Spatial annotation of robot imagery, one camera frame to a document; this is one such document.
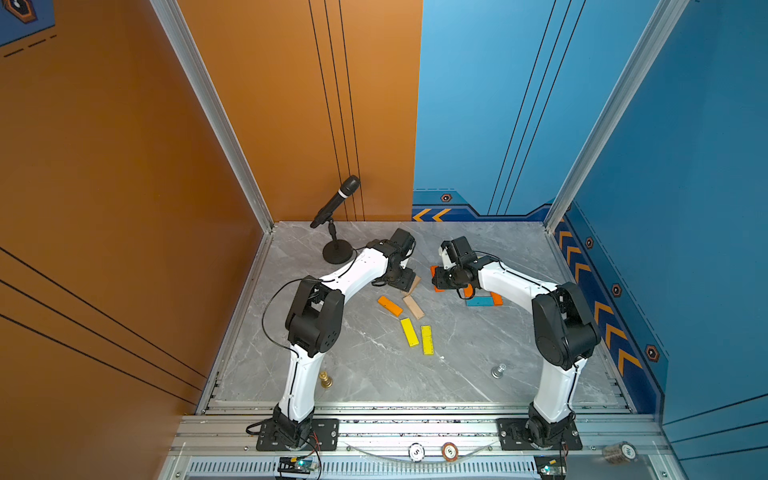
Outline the beige wooden block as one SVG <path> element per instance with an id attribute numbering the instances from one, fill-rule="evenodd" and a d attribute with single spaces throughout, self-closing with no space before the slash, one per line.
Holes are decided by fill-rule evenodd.
<path id="1" fill-rule="evenodd" d="M 409 290 L 405 295 L 406 296 L 412 295 L 413 291 L 416 289 L 416 287 L 419 285 L 420 282 L 421 282 L 421 277 L 419 277 L 418 275 L 415 276 Z"/>
<path id="2" fill-rule="evenodd" d="M 405 296 L 403 298 L 403 301 L 405 305 L 408 307 L 409 311 L 411 312 L 412 316 L 416 320 L 420 320 L 425 316 L 424 311 L 421 309 L 421 307 L 418 305 L 418 303 L 412 298 L 411 295 Z"/>

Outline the long orange block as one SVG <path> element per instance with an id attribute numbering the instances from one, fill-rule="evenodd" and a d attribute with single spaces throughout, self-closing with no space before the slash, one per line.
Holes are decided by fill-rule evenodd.
<path id="1" fill-rule="evenodd" d="M 436 281 L 435 279 L 437 278 L 437 276 L 436 276 L 436 275 L 437 275 L 437 270 L 438 270 L 439 268 L 442 268 L 442 267 L 439 267 L 439 266 L 437 266 L 437 265 L 433 265 L 433 266 L 431 266 L 431 267 L 430 267 L 430 272 L 431 272 L 431 283 L 432 283 L 432 285 L 433 285 L 433 288 L 434 288 L 434 291 L 435 291 L 435 292 L 438 292 L 438 293 L 442 293 L 442 292 L 444 292 L 445 290 L 443 290 L 443 289 L 440 289 L 440 288 L 437 286 L 437 284 L 435 283 L 435 281 Z"/>

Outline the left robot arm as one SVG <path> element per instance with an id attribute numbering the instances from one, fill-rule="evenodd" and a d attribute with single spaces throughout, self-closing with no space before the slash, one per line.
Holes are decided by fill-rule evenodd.
<path id="1" fill-rule="evenodd" d="M 290 366 L 283 395 L 273 410 L 278 432 L 290 442 L 299 444 L 311 436 L 320 367 L 341 334 L 346 302 L 369 284 L 409 291 L 415 272 L 407 262 L 415 246 L 412 234 L 398 229 L 387 240 L 367 244 L 338 270 L 299 281 L 285 321 Z"/>

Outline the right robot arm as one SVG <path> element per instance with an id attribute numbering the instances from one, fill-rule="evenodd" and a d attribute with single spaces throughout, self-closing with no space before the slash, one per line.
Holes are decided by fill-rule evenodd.
<path id="1" fill-rule="evenodd" d="M 543 358 L 538 391 L 526 423 L 531 442 L 544 447 L 575 420 L 573 396 L 601 335 L 586 297 L 574 282 L 556 284 L 482 258 L 464 265 L 436 267 L 432 283 L 439 290 L 485 290 L 526 309 Z"/>

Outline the yellow block left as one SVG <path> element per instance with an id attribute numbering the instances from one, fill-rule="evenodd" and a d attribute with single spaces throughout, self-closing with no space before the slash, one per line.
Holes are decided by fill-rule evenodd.
<path id="1" fill-rule="evenodd" d="M 419 344 L 419 338 L 412 324 L 411 319 L 410 318 L 401 319 L 400 325 L 402 327 L 408 346 L 409 347 L 417 346 Z"/>

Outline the yellow block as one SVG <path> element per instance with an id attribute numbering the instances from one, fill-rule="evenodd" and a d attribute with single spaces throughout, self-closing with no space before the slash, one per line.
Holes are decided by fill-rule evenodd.
<path id="1" fill-rule="evenodd" d="M 429 325 L 421 326 L 421 343 L 422 350 L 425 356 L 433 356 L 435 353 L 433 343 L 432 327 Z"/>
<path id="2" fill-rule="evenodd" d="M 419 344 L 419 338 L 412 324 L 411 319 L 410 318 L 401 319 L 400 325 L 402 327 L 408 346 L 409 347 L 417 346 Z"/>

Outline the silver chess piece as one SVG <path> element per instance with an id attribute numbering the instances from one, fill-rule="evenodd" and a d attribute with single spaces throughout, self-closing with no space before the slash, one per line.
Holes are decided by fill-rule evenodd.
<path id="1" fill-rule="evenodd" d="M 491 375 L 494 379 L 501 379 L 506 370 L 507 366 L 503 363 L 500 363 L 491 369 Z"/>

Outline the brass chess piece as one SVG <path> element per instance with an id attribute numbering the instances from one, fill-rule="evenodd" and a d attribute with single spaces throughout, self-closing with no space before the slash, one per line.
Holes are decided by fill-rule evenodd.
<path id="1" fill-rule="evenodd" d="M 323 389 L 329 389 L 333 385 L 333 379 L 326 371 L 321 371 L 318 375 L 321 386 Z"/>

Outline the right green circuit board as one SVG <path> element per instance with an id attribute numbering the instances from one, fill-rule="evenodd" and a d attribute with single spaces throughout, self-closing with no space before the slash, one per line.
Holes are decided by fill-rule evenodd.
<path id="1" fill-rule="evenodd" d="M 536 471 L 542 480 L 565 480 L 567 466 L 563 460 L 555 457 L 536 456 Z"/>

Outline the green circuit board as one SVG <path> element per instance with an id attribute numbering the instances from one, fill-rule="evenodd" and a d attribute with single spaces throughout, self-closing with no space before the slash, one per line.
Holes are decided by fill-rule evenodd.
<path id="1" fill-rule="evenodd" d="M 565 480 L 567 466 L 563 460 L 555 457 L 536 456 L 536 471 L 542 480 Z"/>
<path id="2" fill-rule="evenodd" d="M 285 475 L 304 475 L 309 476 L 319 469 L 319 463 L 308 456 L 303 457 L 280 457 L 277 465 L 279 476 Z"/>

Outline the left green circuit board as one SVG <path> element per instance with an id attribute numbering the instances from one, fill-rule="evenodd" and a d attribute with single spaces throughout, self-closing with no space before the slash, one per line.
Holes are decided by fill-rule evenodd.
<path id="1" fill-rule="evenodd" d="M 308 456 L 303 457 L 280 457 L 277 465 L 279 476 L 285 475 L 304 475 L 309 476 L 319 469 L 319 463 Z"/>

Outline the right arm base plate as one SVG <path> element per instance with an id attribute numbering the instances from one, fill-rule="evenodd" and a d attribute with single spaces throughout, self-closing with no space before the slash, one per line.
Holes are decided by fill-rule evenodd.
<path id="1" fill-rule="evenodd" d="M 557 423 L 536 418 L 499 418 L 497 435 L 503 451 L 583 449 L 576 417 L 569 415 Z"/>

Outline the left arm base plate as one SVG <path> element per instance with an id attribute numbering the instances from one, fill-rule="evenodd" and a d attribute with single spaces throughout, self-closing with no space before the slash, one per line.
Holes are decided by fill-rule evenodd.
<path id="1" fill-rule="evenodd" d="M 257 436 L 258 451 L 335 451 L 340 422 L 336 418 L 311 418 L 300 423 L 269 419 Z"/>

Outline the aluminium corner post right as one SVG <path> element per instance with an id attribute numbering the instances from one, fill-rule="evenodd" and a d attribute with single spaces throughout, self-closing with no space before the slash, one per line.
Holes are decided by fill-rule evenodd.
<path id="1" fill-rule="evenodd" d="M 688 0 L 657 3 L 543 222 L 552 234 L 598 160 L 626 109 L 688 6 Z"/>

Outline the aluminium corner post left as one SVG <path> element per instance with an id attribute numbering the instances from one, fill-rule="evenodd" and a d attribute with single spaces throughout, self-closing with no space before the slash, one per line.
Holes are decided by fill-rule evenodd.
<path id="1" fill-rule="evenodd" d="M 179 3 L 151 0 L 150 4 L 256 220 L 263 232 L 271 234 L 274 220 Z"/>

